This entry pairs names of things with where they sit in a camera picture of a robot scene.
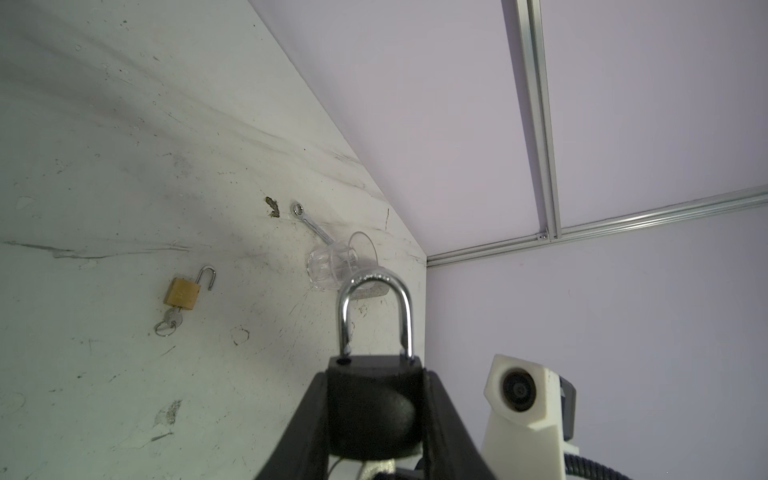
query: black cable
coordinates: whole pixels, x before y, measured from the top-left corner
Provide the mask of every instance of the black cable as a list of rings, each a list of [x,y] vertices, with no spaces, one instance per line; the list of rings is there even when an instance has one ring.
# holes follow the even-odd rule
[[[565,474],[589,480],[630,480],[612,468],[570,453],[565,454]]]

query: black padlock body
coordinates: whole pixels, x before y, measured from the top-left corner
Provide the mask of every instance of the black padlock body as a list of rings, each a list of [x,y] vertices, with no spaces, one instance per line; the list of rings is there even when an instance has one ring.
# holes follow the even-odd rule
[[[332,357],[328,370],[329,452],[355,460],[419,453],[423,368],[418,357]]]

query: padlock shackle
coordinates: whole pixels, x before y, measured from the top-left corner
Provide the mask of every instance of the padlock shackle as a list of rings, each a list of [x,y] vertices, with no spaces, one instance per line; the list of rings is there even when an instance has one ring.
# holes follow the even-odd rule
[[[349,348],[349,300],[353,292],[368,282],[381,282],[389,285],[397,295],[400,321],[400,354],[407,359],[413,358],[413,303],[411,293],[399,276],[381,266],[365,268],[355,272],[342,282],[339,299],[336,303],[336,315],[339,319],[339,354],[348,356]]]

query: white tabletop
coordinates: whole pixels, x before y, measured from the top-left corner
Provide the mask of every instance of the white tabletop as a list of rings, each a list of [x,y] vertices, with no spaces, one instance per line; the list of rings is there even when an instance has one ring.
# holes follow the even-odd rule
[[[3,2],[0,51],[8,478],[252,478],[338,350],[294,200],[371,236],[423,356],[424,253],[247,2]],[[393,296],[353,307],[353,352],[397,353]]]

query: brass padlock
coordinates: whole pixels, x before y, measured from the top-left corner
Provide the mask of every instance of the brass padlock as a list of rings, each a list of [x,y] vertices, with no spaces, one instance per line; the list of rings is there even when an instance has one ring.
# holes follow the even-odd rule
[[[216,281],[216,270],[211,265],[206,265],[200,270],[194,283],[179,277],[174,278],[174,281],[171,282],[164,303],[173,308],[166,312],[165,319],[162,322],[154,326],[154,332],[157,335],[169,336],[175,332],[176,328],[184,321],[181,309],[192,310],[194,308],[194,304],[197,302],[197,294],[200,293],[200,279],[203,277],[205,270],[210,270],[211,272],[210,283],[208,284],[208,290],[211,290],[214,288],[214,281]]]

